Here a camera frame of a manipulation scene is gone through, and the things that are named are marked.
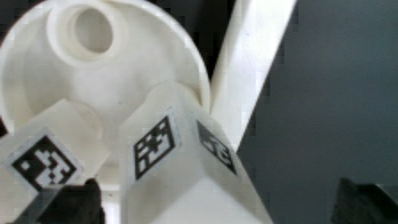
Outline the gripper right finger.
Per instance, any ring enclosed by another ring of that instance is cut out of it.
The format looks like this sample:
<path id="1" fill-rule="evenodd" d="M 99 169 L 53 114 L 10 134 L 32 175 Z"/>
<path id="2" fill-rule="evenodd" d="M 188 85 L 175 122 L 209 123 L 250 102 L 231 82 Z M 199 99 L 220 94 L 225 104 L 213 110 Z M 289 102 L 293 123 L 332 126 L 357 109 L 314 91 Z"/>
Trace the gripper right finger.
<path id="1" fill-rule="evenodd" d="M 398 224 L 398 185 L 339 179 L 332 224 Z"/>

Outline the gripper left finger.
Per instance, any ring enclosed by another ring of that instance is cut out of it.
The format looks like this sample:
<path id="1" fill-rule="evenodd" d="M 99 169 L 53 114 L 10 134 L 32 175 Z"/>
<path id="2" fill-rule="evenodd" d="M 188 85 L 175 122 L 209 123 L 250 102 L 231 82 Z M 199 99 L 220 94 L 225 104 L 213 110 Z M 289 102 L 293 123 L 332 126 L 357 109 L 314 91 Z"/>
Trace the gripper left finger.
<path id="1" fill-rule="evenodd" d="M 104 217 L 99 184 L 88 179 L 40 190 L 14 224 L 106 224 Z"/>

